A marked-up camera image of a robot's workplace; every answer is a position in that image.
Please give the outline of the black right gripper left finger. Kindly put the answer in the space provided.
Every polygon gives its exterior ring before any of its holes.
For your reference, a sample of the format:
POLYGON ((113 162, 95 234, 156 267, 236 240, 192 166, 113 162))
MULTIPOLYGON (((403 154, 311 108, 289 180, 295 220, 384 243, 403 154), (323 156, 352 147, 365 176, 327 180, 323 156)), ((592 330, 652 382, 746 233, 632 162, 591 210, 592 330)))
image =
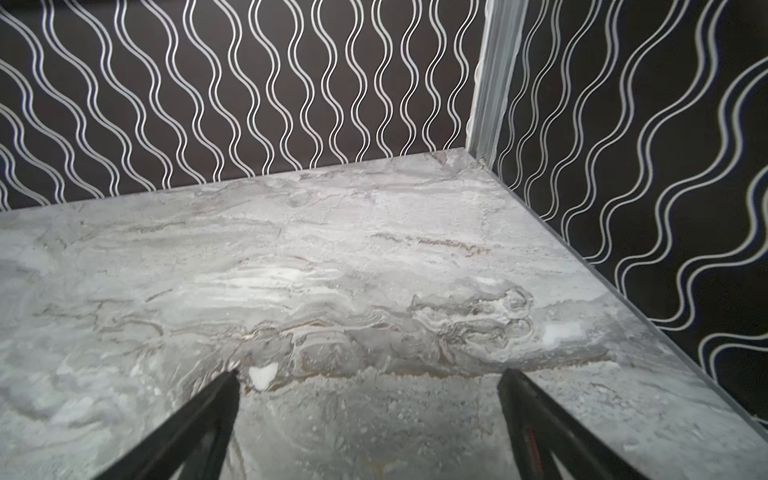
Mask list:
POLYGON ((99 479, 218 479, 239 410, 236 369, 202 388, 99 479))

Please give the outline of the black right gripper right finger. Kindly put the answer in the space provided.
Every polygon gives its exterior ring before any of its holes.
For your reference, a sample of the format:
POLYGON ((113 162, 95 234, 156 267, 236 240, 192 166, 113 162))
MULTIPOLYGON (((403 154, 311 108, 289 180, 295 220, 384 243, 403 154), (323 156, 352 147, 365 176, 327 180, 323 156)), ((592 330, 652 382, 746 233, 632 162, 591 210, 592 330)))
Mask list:
POLYGON ((524 372, 507 369, 497 385, 522 479, 643 479, 524 372))

